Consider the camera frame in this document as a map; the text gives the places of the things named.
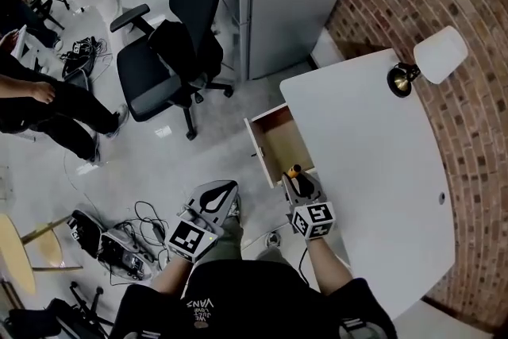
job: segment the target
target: chair wheel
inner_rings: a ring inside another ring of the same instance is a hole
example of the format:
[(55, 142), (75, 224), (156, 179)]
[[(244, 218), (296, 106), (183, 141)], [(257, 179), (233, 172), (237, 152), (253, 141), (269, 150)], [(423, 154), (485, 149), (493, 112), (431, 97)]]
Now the chair wheel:
[(233, 89), (230, 87), (229, 89), (224, 90), (224, 96), (226, 98), (231, 98), (233, 96)]
[(196, 103), (201, 103), (203, 102), (205, 99), (198, 93), (196, 92), (194, 94), (194, 100), (196, 101)]
[(188, 139), (189, 141), (192, 141), (193, 139), (195, 139), (195, 138), (196, 138), (197, 133), (196, 133), (195, 131), (193, 131), (193, 132), (187, 132), (186, 136), (187, 136), (187, 139)]

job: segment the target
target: brick wall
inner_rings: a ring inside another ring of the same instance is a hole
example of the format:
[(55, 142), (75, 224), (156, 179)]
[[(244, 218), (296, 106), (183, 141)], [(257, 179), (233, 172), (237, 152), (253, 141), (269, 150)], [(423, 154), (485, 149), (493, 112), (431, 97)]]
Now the brick wall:
[(470, 56), (439, 86), (420, 78), (448, 175), (456, 265), (428, 293), (484, 330), (508, 315), (508, 0), (338, 0), (327, 27), (348, 57), (456, 27)]

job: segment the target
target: white lampshade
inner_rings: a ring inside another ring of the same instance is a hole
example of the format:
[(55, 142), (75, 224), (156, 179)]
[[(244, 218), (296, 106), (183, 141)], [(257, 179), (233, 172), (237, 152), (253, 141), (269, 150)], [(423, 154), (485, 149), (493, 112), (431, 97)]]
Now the white lampshade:
[(432, 83), (443, 82), (468, 57), (460, 33), (448, 26), (414, 47), (414, 59), (421, 73)]

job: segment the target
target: tiled floor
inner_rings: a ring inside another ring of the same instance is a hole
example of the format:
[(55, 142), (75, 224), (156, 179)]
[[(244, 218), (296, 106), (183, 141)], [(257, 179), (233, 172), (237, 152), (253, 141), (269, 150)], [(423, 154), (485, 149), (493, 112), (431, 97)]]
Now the tiled floor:
[[(167, 0), (124, 0), (124, 6), (134, 7), (143, 2), (152, 10), (148, 20), (159, 21), (161, 17), (175, 20)], [(87, 36), (106, 38), (102, 20), (93, 8), (77, 15), (57, 9), (55, 17), (66, 27), (62, 34), (65, 50), (73, 41)], [(95, 68), (93, 78), (101, 75), (94, 82), (94, 93), (114, 110), (124, 101), (123, 94), (114, 61), (102, 72), (105, 66), (99, 63)], [(84, 165), (49, 139), (30, 143), (0, 135), (0, 160), (7, 156), (4, 158), (10, 166), (14, 191), (7, 211), (21, 234), (34, 229), (38, 222), (69, 214), (78, 204), (101, 218), (105, 225), (131, 218), (134, 202), (139, 199), (151, 202), (159, 216), (169, 218), (197, 185), (215, 179), (235, 179), (243, 203), (244, 255), (253, 258), (263, 248), (262, 235), (287, 222), (288, 208), (282, 190), (270, 189), (257, 157), (252, 156), (254, 148), (243, 119), (282, 103), (280, 81), (308, 69), (302, 64), (269, 78), (242, 83), (236, 86), (231, 99), (221, 92), (202, 92), (204, 103), (192, 107), (198, 130), (192, 142), (185, 137), (186, 123), (178, 108), (166, 110), (146, 123), (130, 120), (116, 140), (101, 139), (102, 158), (107, 162), (101, 168)], [(232, 78), (231, 71), (223, 72)], [(18, 289), (22, 301), (34, 308), (47, 305), (54, 297), (74, 303), (68, 285), (76, 280), (89, 299), (98, 285), (105, 289), (99, 310), (105, 317), (113, 318), (125, 285), (110, 286), (109, 273), (77, 247), (68, 227), (62, 225), (56, 233), (63, 246), (65, 264), (81, 264), (84, 269), (68, 274), (37, 274), (37, 296)], [(283, 227), (281, 233), (284, 254), (293, 265), (298, 265), (304, 249), (302, 238), (294, 237), (289, 226)], [(27, 249), (33, 264), (43, 264), (37, 248), (32, 246)], [(308, 259), (303, 270), (315, 284)]]

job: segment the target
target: open drawer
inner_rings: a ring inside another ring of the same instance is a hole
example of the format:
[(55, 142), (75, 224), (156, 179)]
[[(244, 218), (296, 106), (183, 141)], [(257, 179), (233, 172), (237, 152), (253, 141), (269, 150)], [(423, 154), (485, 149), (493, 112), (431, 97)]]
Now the open drawer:
[(244, 120), (271, 188), (295, 164), (300, 164), (304, 171), (314, 168), (286, 103), (252, 120)]

